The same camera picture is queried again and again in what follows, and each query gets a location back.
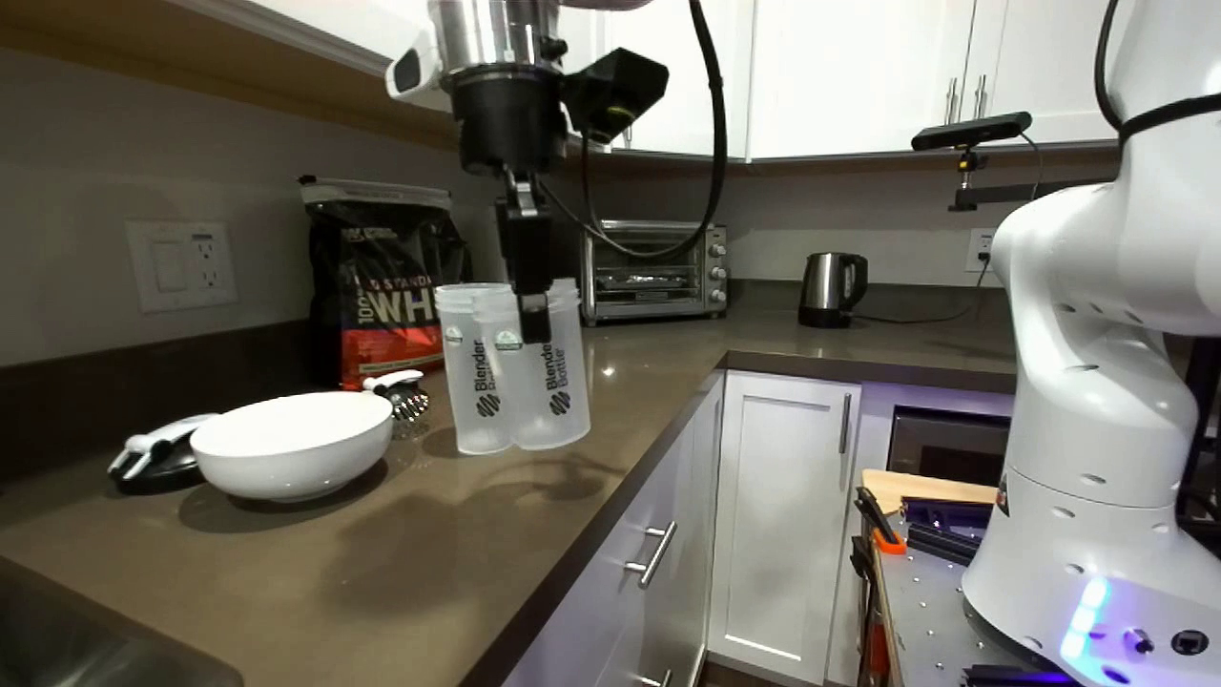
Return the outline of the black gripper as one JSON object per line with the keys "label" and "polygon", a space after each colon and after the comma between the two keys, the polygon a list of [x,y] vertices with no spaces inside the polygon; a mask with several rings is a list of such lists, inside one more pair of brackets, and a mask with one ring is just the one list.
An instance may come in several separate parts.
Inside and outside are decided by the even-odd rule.
{"label": "black gripper", "polygon": [[[479,65],[452,79],[465,173],[547,173],[564,137],[564,79],[553,67]],[[514,291],[522,344],[550,338],[553,218],[497,207],[500,255]]]}

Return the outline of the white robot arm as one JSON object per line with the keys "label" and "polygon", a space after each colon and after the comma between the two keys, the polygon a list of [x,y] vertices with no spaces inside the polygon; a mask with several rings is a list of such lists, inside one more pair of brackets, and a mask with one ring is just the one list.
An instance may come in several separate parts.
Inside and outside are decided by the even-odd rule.
{"label": "white robot arm", "polygon": [[1119,173],[994,241],[1018,386],[963,596],[1085,687],[1221,684],[1221,561],[1177,516],[1208,403],[1167,357],[1221,334],[1219,90],[1221,0],[1110,0],[1096,104]]}

